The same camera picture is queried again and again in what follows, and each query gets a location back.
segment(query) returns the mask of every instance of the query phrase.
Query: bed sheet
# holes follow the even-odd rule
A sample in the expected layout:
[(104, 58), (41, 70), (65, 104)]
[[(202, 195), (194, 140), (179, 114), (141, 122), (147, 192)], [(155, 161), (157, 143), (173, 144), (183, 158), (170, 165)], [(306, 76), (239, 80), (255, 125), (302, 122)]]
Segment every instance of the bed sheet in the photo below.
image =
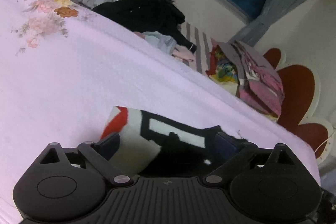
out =
[(69, 0), (0, 0), (0, 223), (21, 220), (15, 183), (50, 142), (97, 141), (113, 106), (261, 148), (286, 143), (320, 183), (312, 149), (216, 83)]

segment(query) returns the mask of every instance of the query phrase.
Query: white bed sheet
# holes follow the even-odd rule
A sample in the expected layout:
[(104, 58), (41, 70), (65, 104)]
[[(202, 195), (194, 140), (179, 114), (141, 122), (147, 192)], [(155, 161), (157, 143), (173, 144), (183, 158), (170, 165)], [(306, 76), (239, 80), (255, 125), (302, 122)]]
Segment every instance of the white bed sheet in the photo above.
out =
[[(115, 105), (198, 128), (219, 124), (261, 148), (286, 143), (320, 183), (314, 152), (306, 143), (100, 15), (77, 7), (77, 17), (63, 18), (68, 34), (31, 23), (21, 36), (29, 19), (55, 14), (41, 4), (34, 12), (22, 12), (34, 1), (0, 0), (0, 223), (21, 220), (12, 190), (46, 145), (97, 141)], [(39, 28), (46, 29), (44, 36)], [(38, 41), (29, 35), (38, 35)], [(28, 46), (34, 43), (39, 46)]]

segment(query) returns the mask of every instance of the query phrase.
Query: metal screw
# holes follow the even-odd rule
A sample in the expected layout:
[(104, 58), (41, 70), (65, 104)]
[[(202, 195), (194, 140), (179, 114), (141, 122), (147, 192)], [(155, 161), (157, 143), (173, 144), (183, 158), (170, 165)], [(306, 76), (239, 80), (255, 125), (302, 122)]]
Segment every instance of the metal screw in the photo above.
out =
[(220, 176), (207, 176), (205, 180), (209, 183), (220, 183), (222, 178)]
[(127, 183), (129, 182), (131, 179), (128, 176), (124, 176), (124, 175), (120, 175), (120, 176), (116, 176), (114, 179), (114, 182), (116, 183)]

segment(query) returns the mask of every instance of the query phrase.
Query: striped mattress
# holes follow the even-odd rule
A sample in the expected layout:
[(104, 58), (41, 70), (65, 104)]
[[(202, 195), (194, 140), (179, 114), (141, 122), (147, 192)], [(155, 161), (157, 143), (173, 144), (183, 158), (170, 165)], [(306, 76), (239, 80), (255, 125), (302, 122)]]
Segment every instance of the striped mattress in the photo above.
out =
[(190, 42), (194, 43), (197, 46), (195, 52), (195, 61), (181, 61), (190, 68), (199, 73), (206, 75), (205, 71), (210, 67), (210, 52), (212, 49), (211, 38), (206, 35), (204, 32), (199, 31), (196, 27), (192, 26), (188, 22), (185, 22), (181, 26), (181, 33), (188, 39)]

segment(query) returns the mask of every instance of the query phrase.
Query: floral print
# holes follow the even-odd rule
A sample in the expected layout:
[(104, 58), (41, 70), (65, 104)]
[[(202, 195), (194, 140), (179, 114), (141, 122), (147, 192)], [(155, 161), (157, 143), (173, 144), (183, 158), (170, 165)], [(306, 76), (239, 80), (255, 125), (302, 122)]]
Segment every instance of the floral print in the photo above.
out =
[[(12, 32), (17, 33), (19, 37), (23, 37), (29, 48), (37, 48), (41, 39), (46, 35), (59, 32), (67, 38), (69, 32), (65, 28), (66, 21), (64, 19), (78, 16), (78, 11), (75, 9), (77, 5), (70, 0), (36, 0), (28, 6), (29, 8), (22, 12), (34, 13), (34, 16), (30, 17), (21, 28)], [(16, 55), (25, 51), (26, 47), (21, 47)]]

